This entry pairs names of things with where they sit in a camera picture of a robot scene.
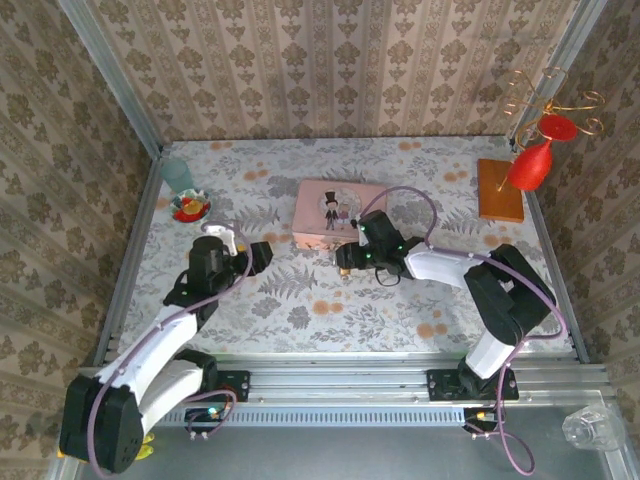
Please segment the clear plastic cup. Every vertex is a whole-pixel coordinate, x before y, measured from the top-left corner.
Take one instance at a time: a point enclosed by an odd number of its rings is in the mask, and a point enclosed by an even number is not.
[[[572,413],[562,423],[562,431],[569,443],[583,450],[610,452],[625,440],[622,420],[604,405],[589,405]]]
[[[169,160],[162,165],[160,175],[175,193],[194,188],[191,171],[183,160]]]

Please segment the damask wallpaper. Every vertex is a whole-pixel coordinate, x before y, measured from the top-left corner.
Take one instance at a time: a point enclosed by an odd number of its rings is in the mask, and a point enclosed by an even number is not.
[[[164,142],[503,134],[577,3],[88,1]]]
[[[596,90],[605,134],[554,150],[540,200],[591,351],[640,447],[640,2],[609,1],[562,101]]]
[[[42,478],[149,158],[53,0],[0,1],[0,479]]]

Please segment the wooden block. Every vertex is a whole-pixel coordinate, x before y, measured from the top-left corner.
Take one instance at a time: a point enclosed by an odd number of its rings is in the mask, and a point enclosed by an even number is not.
[[[524,222],[522,192],[506,182],[498,187],[511,167],[511,162],[502,160],[478,160],[478,206],[480,218],[504,222]]]

